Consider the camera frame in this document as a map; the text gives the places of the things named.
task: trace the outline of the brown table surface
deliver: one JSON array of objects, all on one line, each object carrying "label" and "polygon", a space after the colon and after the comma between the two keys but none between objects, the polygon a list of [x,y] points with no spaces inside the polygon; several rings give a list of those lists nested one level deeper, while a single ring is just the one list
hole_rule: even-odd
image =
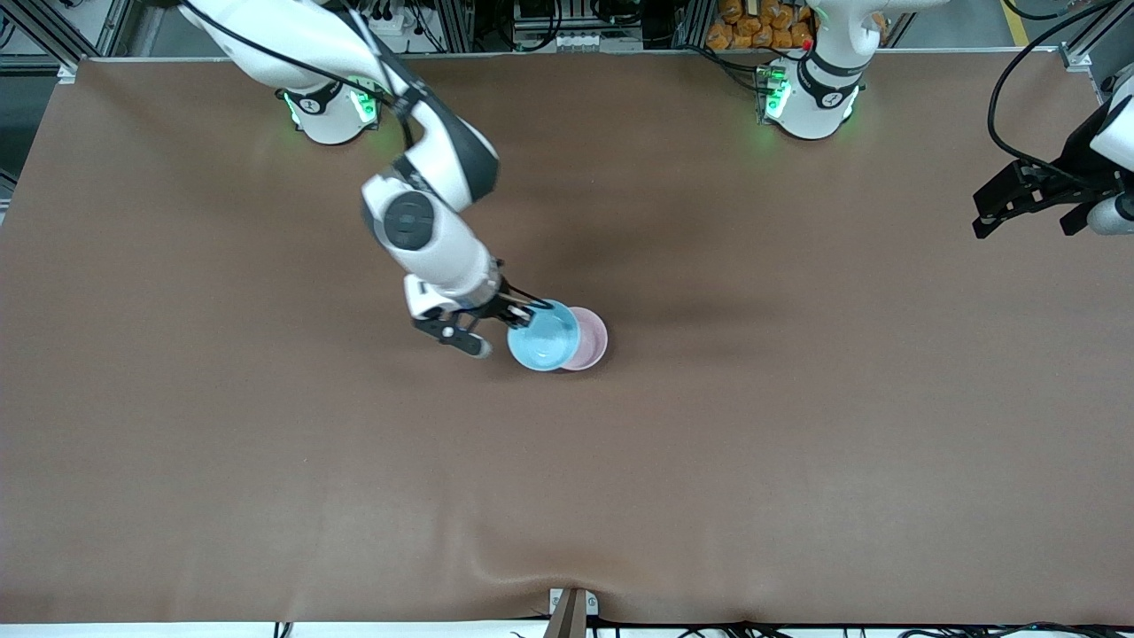
[{"label": "brown table surface", "polygon": [[[0,620],[1134,623],[1134,241],[987,240],[1007,54],[887,54],[833,138],[694,57],[415,63],[493,141],[466,218],[601,313],[539,375],[413,331],[321,147],[227,63],[85,63],[0,229]],[[1094,107],[1055,54],[1002,129]]]}]

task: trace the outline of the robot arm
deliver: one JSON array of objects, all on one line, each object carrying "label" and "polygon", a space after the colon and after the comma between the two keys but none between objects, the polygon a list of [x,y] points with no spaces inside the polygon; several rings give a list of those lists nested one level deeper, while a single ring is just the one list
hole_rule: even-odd
[{"label": "robot arm", "polygon": [[1078,204],[1059,220],[1065,235],[1088,227],[1100,235],[1134,232],[1134,68],[1107,103],[1072,131],[1049,165],[1058,170],[1017,159],[976,190],[976,236],[989,236],[1013,216],[1063,203]]},{"label": "robot arm", "polygon": [[[181,11],[253,79],[284,88],[299,107],[293,110],[301,126],[316,142],[345,142],[362,129],[350,92],[231,33],[330,74],[376,82],[393,99],[399,120],[413,117],[422,125],[422,138],[362,187],[363,220],[408,272],[406,299],[418,330],[486,357],[488,342],[473,333],[481,318],[500,318],[509,326],[531,321],[531,307],[540,301],[513,296],[499,262],[459,215],[496,186],[496,150],[384,43],[365,42],[312,0],[189,0]],[[465,315],[472,323],[462,325]]]},{"label": "robot arm", "polygon": [[776,86],[762,112],[804,139],[827,137],[850,117],[863,71],[878,50],[875,11],[913,11],[948,0],[807,0],[819,16],[815,43],[802,57],[772,63]]}]

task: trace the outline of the white base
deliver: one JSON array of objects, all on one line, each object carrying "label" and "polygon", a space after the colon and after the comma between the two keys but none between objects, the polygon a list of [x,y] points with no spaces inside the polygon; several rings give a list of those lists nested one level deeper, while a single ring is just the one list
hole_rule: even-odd
[{"label": "white base", "polygon": [[833,109],[820,108],[815,103],[815,99],[801,88],[798,66],[799,63],[794,60],[781,60],[772,65],[772,67],[785,69],[785,75],[792,83],[792,87],[788,90],[787,96],[782,97],[779,112],[776,114],[767,112],[765,117],[790,135],[803,139],[822,139],[838,130],[839,125],[850,117],[852,104],[858,95],[858,91],[855,90],[850,96],[843,100]]},{"label": "white base", "polygon": [[354,139],[367,126],[378,119],[378,108],[370,119],[363,119],[352,99],[352,88],[344,86],[338,94],[327,103],[327,109],[319,114],[312,114],[303,110],[302,100],[293,109],[298,118],[299,128],[313,141],[320,144],[342,144]]}]

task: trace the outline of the green led light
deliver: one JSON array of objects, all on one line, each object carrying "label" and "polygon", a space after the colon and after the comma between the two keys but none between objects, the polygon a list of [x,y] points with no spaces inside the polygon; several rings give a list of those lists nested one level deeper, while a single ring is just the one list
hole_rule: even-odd
[{"label": "green led light", "polygon": [[295,102],[291,101],[291,96],[285,93],[284,102],[287,103],[288,110],[291,111],[291,121],[294,121],[296,126],[299,126],[299,113],[295,112]]},{"label": "green led light", "polygon": [[850,96],[847,97],[847,109],[843,111],[843,119],[850,117],[854,111],[854,99],[858,96],[858,87],[855,86],[854,91],[850,92]]},{"label": "green led light", "polygon": [[784,104],[787,103],[789,96],[792,96],[792,83],[785,79],[779,88],[768,96],[768,117],[779,117],[782,114]]},{"label": "green led light", "polygon": [[350,101],[354,102],[358,117],[366,122],[374,121],[374,99],[370,95],[361,95],[355,91],[350,92]]}]

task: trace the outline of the blue bowl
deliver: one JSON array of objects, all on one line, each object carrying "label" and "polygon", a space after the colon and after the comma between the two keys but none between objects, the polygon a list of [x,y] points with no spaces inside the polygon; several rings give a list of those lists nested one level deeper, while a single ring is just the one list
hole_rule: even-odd
[{"label": "blue bowl", "polygon": [[551,309],[532,308],[532,323],[508,331],[508,350],[521,366],[548,373],[570,361],[578,350],[578,321],[566,305],[545,299]]}]

